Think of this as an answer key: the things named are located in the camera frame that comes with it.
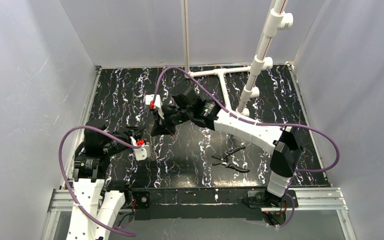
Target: black panel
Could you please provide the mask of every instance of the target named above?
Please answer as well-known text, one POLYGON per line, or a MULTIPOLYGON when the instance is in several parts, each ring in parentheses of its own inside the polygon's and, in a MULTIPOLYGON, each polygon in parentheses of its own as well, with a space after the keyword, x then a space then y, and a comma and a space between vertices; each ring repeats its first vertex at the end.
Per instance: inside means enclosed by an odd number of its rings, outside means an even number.
MULTIPOLYGON (((194 67, 192 71, 212 70, 214 67, 194 67)), ((193 187, 238 187, 266 186, 269 181, 269 156, 261 148, 226 133, 216 132, 184 123, 176 127, 173 136, 151 137, 152 114, 145 108, 145 95, 153 94, 155 83, 162 68, 104 69, 93 100, 90 118, 109 120, 109 130, 122 125, 146 126, 144 138, 150 142, 152 157, 135 161, 131 151, 126 150, 111 160, 108 171, 112 180, 130 180, 133 188, 193 188, 193 187), (233 161, 250 169, 238 173, 220 165, 211 166, 215 159, 232 147, 244 144, 246 149, 235 153, 233 161)), ((247 81, 248 73, 232 73, 226 76, 230 101, 235 109, 240 92, 247 81)), ((197 80, 223 102, 217 76, 198 77, 197 80)), ((159 88, 162 102, 173 104, 171 90, 179 83, 194 86, 184 75, 170 70, 159 88)), ((267 123, 306 124, 286 65, 274 66, 263 71, 256 81, 260 96, 248 102, 250 117, 267 123)), ((203 99, 208 96, 199 91, 203 99)), ((320 164, 310 134, 303 129, 298 134, 304 148, 299 168, 319 169, 320 164)), ((328 185, 322 173, 299 173, 292 185, 328 185)))

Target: pvc pipe fitting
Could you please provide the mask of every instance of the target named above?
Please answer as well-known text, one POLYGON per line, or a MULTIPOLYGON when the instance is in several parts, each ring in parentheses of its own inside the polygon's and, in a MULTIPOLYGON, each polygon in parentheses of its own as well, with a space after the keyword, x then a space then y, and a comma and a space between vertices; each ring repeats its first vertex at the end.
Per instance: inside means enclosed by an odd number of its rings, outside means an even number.
POLYGON ((276 13, 275 9, 272 8, 264 25, 264 35, 269 38, 273 38, 274 36, 276 36, 276 33, 278 33, 278 28, 281 25, 284 15, 284 13, 276 13))
POLYGON ((294 16, 292 16, 292 13, 285 13, 282 19, 282 22, 280 22, 279 30, 287 30, 292 28, 292 25, 294 23, 294 16))
POLYGON ((244 115, 245 117, 249 117, 250 116, 250 110, 248 108, 244 108, 242 113, 241 112, 237 112, 238 114, 241 114, 241 115, 244 115))
POLYGON ((261 68, 261 71, 269 70, 273 68, 273 58, 271 57, 265 57, 264 58, 264 64, 261 68))
POLYGON ((249 73, 258 76, 261 73, 261 69, 264 66, 264 60, 259 60, 257 55, 254 56, 254 60, 252 61, 251 68, 249 69, 249 73))
POLYGON ((247 90, 246 86, 243 87, 242 94, 240 95, 241 102, 248 102, 250 98, 256 98, 260 95, 258 87, 253 87, 250 91, 247 90))
POLYGON ((256 98, 260 95, 260 90, 258 89, 258 87, 253 87, 252 90, 251 90, 251 95, 249 96, 249 98, 256 98))

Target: pliers handle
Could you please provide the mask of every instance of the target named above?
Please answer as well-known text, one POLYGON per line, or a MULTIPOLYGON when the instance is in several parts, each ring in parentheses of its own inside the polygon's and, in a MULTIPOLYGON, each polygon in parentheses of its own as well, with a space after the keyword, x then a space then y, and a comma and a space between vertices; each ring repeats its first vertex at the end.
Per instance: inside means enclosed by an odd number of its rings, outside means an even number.
POLYGON ((230 156, 230 155, 232 155, 232 154, 234 154, 234 153, 236 153, 237 151, 240 151, 240 150, 242 150, 242 149, 245 149, 245 146, 237 146, 237 147, 234 147, 234 148, 232 148, 232 149, 230 149, 230 150, 227 150, 227 151, 225 151, 224 153, 223 153, 223 155, 226 155, 226 156, 230 156))
POLYGON ((226 168, 233 169, 233 170, 238 171, 240 173, 248 173, 250 171, 249 169, 245 169, 245 168, 236 166, 235 164, 229 163, 229 156, 236 153, 237 151, 242 150, 242 149, 245 149, 245 146, 241 145, 241 146, 234 147, 230 150, 223 152, 223 154, 221 156, 215 156, 215 155, 211 156, 212 158, 219 160, 219 161, 214 162, 212 165, 215 166, 215 165, 222 164, 226 168))
POLYGON ((232 164, 232 163, 222 162, 221 164, 224 165, 226 168, 233 169, 233 170, 238 171, 240 173, 248 173, 250 171, 249 169, 245 169, 245 168, 242 168, 240 166, 236 166, 235 164, 232 164))

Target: floor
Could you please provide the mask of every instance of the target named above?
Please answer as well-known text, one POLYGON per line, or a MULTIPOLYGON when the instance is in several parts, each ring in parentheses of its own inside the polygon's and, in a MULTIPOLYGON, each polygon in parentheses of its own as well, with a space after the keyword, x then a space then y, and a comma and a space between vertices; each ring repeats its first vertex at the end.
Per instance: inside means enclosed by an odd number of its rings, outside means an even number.
MULTIPOLYGON (((212 70, 215 67, 194 67, 193 72, 212 70)), ((146 126, 144 138, 151 145, 152 156, 136 161, 131 151, 124 151, 111 159, 109 181, 130 181, 133 188, 193 188, 266 186, 269 180, 270 156, 261 148, 222 132, 195 126, 187 122, 177 126, 173 136, 151 137, 152 114, 146 110, 144 97, 153 94, 156 80, 162 68, 103 69, 93 99, 90 119, 105 119, 110 131, 120 126, 146 126), (221 165, 212 166, 212 155, 245 145, 246 149, 235 153, 233 161, 250 169, 249 173, 237 173, 221 165)), ((226 75, 227 90, 232 108, 239 103, 240 91, 248 78, 247 72, 226 75)), ((198 77, 197 80, 223 100, 216 76, 198 77)), ((178 83, 194 87, 183 74, 170 70, 159 88, 162 102, 172 104, 171 89, 178 83)), ((306 124, 291 73, 286 65, 275 65, 263 71, 256 81, 260 96, 248 102, 250 117, 262 122, 306 124)), ((201 98, 208 99, 195 88, 201 98)), ((304 153, 298 165, 300 169, 320 169, 320 163, 308 131, 300 129, 304 153)), ((329 185, 323 173, 298 173, 293 186, 329 185)))
MULTIPOLYGON (((55 240, 66 239, 71 212, 61 212, 56 227, 55 240)), ((122 216, 118 215, 116 223, 122 216)), ((262 226, 262 222, 246 221, 245 218, 217 219, 152 219, 134 220, 127 230, 135 232, 135 240, 345 240, 338 214, 335 210, 296 211, 287 226, 276 230, 262 226)), ((125 240, 115 233, 110 240, 125 240)))

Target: purple cable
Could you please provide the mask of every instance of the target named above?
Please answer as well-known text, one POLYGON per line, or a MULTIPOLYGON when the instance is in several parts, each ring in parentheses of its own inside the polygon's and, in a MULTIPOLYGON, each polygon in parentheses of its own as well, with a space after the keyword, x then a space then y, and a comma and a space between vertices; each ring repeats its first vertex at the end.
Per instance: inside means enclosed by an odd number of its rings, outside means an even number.
POLYGON ((80 211, 86 215, 86 217, 88 217, 90 220, 92 220, 92 222, 96 223, 97 225, 103 227, 104 229, 106 230, 109 230, 113 233, 116 233, 116 234, 120 234, 120 235, 123 235, 123 236, 126 236, 126 237, 136 237, 136 233, 132 232, 132 231, 128 231, 128 230, 124 230, 122 228, 112 228, 110 226, 107 226, 105 224, 103 224, 102 222, 100 222, 98 219, 96 219, 94 216, 92 216, 90 213, 88 213, 85 208, 80 204, 79 200, 77 199, 76 195, 74 194, 74 191, 72 189, 72 187, 70 186, 70 183, 69 183, 69 178, 67 177, 66 175, 66 170, 64 169, 64 164, 63 164, 63 146, 64 146, 64 142, 66 141, 67 137, 74 131, 76 130, 79 130, 79 129, 89 129, 89 130, 92 130, 92 131, 95 131, 97 133, 100 133, 114 141, 116 141, 117 143, 119 144, 122 144, 126 147, 129 147, 129 148, 132 148, 132 149, 138 149, 140 148, 140 146, 134 146, 134 145, 131 145, 123 140, 120 140, 118 138, 116 138, 115 136, 105 132, 105 131, 102 131, 96 127, 93 127, 93 126, 76 126, 76 127, 73 127, 72 129, 68 130, 68 132, 62 137, 61 139, 61 143, 59 144, 59 149, 58 149, 58 159, 59 159, 59 168, 61 169, 61 173, 62 173, 62 177, 64 178, 64 181, 65 181, 65 187, 68 189, 68 192, 70 193, 71 197, 73 198, 73 201, 78 204, 78 208, 80 209, 80 211))
MULTIPOLYGON (((229 111, 219 100, 217 100, 217 98, 215 98, 209 91, 207 91, 204 86, 202 86, 195 78, 193 78, 188 72, 186 72, 185 70, 179 68, 179 67, 176 67, 176 66, 169 66, 167 68, 165 68, 161 73, 160 75, 158 76, 158 80, 156 81, 156 86, 155 86, 155 91, 154 91, 154 96, 153 96, 153 102, 155 102, 155 99, 157 97, 157 94, 158 94, 158 87, 160 86, 160 82, 161 82, 161 79, 163 78, 163 75, 170 69, 176 69, 176 70, 179 70, 180 72, 184 73, 188 78, 190 78, 190 80, 192 80, 200 89, 202 89, 212 100, 214 100, 214 102, 216 102, 226 113, 229 113, 230 116, 238 119, 239 121, 242 121, 244 123, 247 123, 247 124, 252 124, 254 125, 255 124, 255 121, 251 121, 251 120, 248 120, 248 119, 244 119, 242 117, 238 117, 236 114, 234 114, 233 112, 229 111)), ((296 128, 303 128, 303 129, 307 129, 307 130, 310 130, 310 131, 313 131, 313 132, 316 132, 320 135, 322 135, 323 137, 325 137, 327 140, 329 140, 329 142, 332 143, 333 147, 335 148, 335 152, 336 152, 336 158, 335 158, 335 161, 332 163, 332 165, 328 166, 328 167, 325 167, 325 168, 322 168, 322 169, 297 169, 296 171, 297 172, 306 172, 306 173, 322 173, 322 172, 325 172, 327 170, 330 170, 332 169, 333 167, 335 167, 338 162, 339 162, 339 158, 340 158, 340 152, 339 152, 339 148, 338 148, 338 145, 335 143, 335 141, 328 135, 326 135, 326 133, 320 131, 320 130, 317 130, 316 128, 313 128, 311 126, 307 126, 307 125, 301 125, 301 124, 295 124, 295 123, 265 123, 265 122, 258 122, 256 123, 257 126, 277 126, 277 127, 296 127, 296 128)))

